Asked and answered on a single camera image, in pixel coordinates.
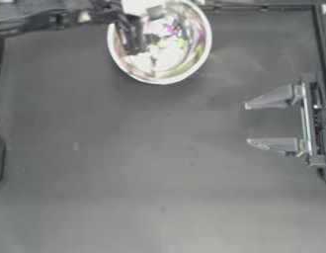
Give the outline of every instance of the dark gray tabletop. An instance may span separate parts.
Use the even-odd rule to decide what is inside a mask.
[[[309,13],[210,15],[199,73],[152,87],[104,28],[8,40],[0,253],[326,252],[326,184],[247,145],[301,135],[299,112],[243,102],[319,70]]]

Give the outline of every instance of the stainless steel bowl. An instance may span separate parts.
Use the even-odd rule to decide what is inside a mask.
[[[188,0],[166,0],[163,17],[140,17],[146,52],[127,55],[116,26],[108,29],[108,47],[119,67],[142,82],[166,85],[184,80],[207,60],[212,31],[207,17]]]

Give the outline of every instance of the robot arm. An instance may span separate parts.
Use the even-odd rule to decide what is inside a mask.
[[[136,53],[139,17],[126,15],[122,0],[0,0],[0,38],[112,23]]]

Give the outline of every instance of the metal bowl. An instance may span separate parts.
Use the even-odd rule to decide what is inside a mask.
[[[140,17],[146,51],[127,55],[116,26],[108,29],[108,47],[119,67],[142,82],[167,85],[184,80],[207,60],[212,31],[207,17],[188,0],[166,0],[163,17]]]

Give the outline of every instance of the black surface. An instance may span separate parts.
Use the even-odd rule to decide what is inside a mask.
[[[321,70],[310,14],[210,16],[210,59],[168,87],[122,73],[103,28],[8,41],[0,253],[326,251],[326,184],[246,142],[301,134],[299,111],[243,108]]]

